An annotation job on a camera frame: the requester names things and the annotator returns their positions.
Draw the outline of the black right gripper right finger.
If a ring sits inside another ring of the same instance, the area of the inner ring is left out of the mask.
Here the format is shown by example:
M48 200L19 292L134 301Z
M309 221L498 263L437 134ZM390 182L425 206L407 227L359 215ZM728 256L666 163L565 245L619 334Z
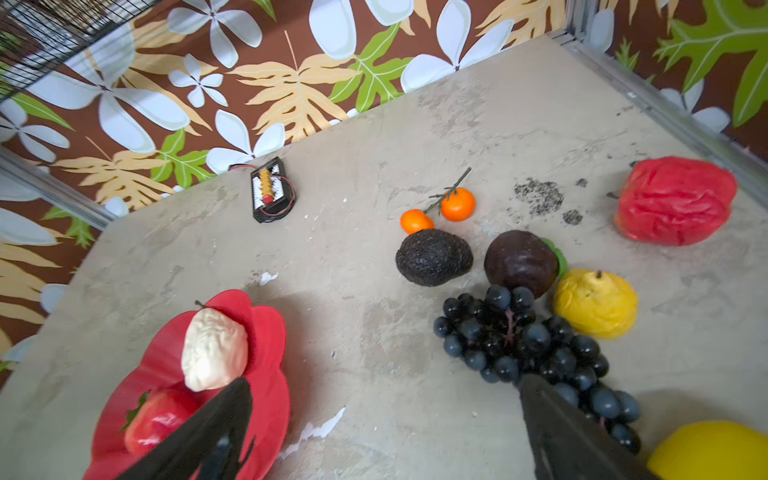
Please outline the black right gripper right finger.
M519 392L536 479L656 477L540 376L524 376Z

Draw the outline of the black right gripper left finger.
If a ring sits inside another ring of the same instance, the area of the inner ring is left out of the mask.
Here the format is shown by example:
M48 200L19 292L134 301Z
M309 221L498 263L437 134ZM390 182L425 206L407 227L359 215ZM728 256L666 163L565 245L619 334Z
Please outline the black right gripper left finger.
M252 413L250 383L240 377L202 406L121 479L235 479L252 445L245 437Z

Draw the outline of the red apple with leaf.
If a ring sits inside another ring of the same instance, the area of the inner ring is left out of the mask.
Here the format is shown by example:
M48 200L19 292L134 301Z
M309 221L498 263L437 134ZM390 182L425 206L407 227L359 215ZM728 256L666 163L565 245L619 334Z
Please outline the red apple with leaf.
M126 450L146 455L176 431L199 408L194 398L178 389L147 391L125 413L120 431Z

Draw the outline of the dark avocado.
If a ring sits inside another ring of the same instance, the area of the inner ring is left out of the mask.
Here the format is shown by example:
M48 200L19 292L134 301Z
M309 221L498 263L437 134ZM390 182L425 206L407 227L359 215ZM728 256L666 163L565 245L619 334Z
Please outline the dark avocado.
M436 287L467 274L474 263L469 244L439 229L425 229L407 236L395 254L397 270L408 281Z

